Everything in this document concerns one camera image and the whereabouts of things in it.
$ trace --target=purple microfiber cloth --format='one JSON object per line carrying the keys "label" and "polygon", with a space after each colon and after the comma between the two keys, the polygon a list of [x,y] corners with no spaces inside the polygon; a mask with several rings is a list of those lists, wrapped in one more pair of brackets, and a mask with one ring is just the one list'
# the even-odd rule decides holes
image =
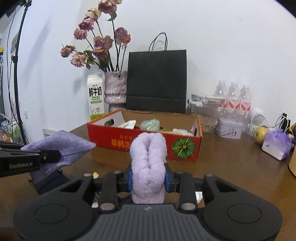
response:
{"label": "purple microfiber cloth", "polygon": [[133,172],[132,199],[136,204],[159,204],[165,200],[165,138],[160,133],[142,133],[130,148]]}
{"label": "purple microfiber cloth", "polygon": [[21,150],[58,150],[61,153],[59,162],[44,164],[39,171],[30,173],[33,183],[37,183],[59,168],[71,165],[95,146],[95,143],[61,130],[40,141],[30,143],[22,147]]}

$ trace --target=white plastic tub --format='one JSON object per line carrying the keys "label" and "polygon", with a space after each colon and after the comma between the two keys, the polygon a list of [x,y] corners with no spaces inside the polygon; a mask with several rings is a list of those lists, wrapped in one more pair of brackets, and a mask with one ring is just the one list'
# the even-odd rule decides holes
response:
{"label": "white plastic tub", "polygon": [[216,133],[220,137],[240,139],[244,124],[237,120],[218,118],[218,124],[215,126]]}

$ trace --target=power strip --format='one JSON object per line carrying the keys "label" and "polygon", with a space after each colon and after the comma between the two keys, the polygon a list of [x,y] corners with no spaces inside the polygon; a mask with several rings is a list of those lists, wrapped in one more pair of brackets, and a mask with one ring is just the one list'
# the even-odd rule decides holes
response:
{"label": "power strip", "polygon": [[57,131],[54,130],[50,130],[50,129],[42,129],[43,132],[43,137],[49,137],[51,136],[53,133],[56,133]]}

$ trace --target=wall outlet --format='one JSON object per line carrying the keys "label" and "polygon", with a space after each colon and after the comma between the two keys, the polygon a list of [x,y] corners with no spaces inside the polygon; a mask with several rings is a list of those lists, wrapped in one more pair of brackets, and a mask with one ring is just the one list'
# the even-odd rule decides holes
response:
{"label": "wall outlet", "polygon": [[53,133],[57,132],[57,131],[54,131],[54,130],[49,130],[49,129],[42,129],[42,132],[43,132],[43,137],[49,137],[51,136]]}
{"label": "wall outlet", "polygon": [[25,111],[25,118],[29,119],[28,111]]}

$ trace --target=wooden table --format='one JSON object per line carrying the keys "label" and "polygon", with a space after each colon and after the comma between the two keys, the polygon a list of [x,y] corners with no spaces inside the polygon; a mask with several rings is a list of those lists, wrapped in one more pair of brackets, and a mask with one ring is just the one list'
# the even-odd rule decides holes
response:
{"label": "wooden table", "polygon": [[[88,139],[86,125],[72,133]],[[101,175],[124,170],[129,161],[129,152],[96,147],[71,166],[64,167],[63,173],[69,179],[94,171]],[[289,161],[290,157],[279,162],[269,156],[246,134],[240,140],[205,134],[196,163],[168,160],[168,164],[173,171],[190,172],[194,177],[213,173],[272,202],[281,210],[284,220],[276,240],[292,241],[296,240],[296,178],[288,169]],[[28,174],[0,178],[0,240],[19,240],[13,229],[13,214],[37,196],[28,178]],[[166,194],[165,201],[176,203],[177,198],[177,194]]]}

